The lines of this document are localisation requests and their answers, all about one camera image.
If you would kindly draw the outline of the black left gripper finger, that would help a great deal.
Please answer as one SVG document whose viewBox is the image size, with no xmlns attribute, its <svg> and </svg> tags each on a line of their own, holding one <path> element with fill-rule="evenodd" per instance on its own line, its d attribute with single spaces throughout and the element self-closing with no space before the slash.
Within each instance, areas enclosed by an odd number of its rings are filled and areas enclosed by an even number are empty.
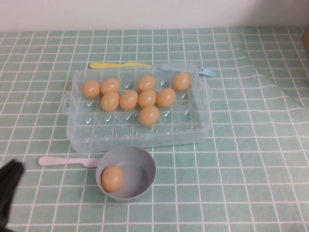
<svg viewBox="0 0 309 232">
<path fill-rule="evenodd" d="M 25 171 L 25 167 L 23 163 L 20 161 L 11 161 L 10 165 L 11 166 L 9 170 L 9 177 L 8 177 L 9 182 L 8 182 L 7 193 L 8 198 L 12 201 L 14 198 L 16 188 Z"/>
<path fill-rule="evenodd" d="M 0 169 L 0 200 L 6 201 L 13 195 L 15 183 L 16 160 L 9 161 Z"/>
</svg>

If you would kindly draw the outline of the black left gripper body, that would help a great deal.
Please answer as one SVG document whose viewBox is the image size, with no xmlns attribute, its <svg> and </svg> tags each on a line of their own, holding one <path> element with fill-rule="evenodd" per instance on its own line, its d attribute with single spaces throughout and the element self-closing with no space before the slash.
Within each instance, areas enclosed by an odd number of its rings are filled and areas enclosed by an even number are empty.
<svg viewBox="0 0 309 232">
<path fill-rule="evenodd" d="M 0 231 L 12 232 L 7 228 L 9 221 L 10 209 L 13 200 L 13 195 L 9 191 L 3 191 L 0 194 Z"/>
</svg>

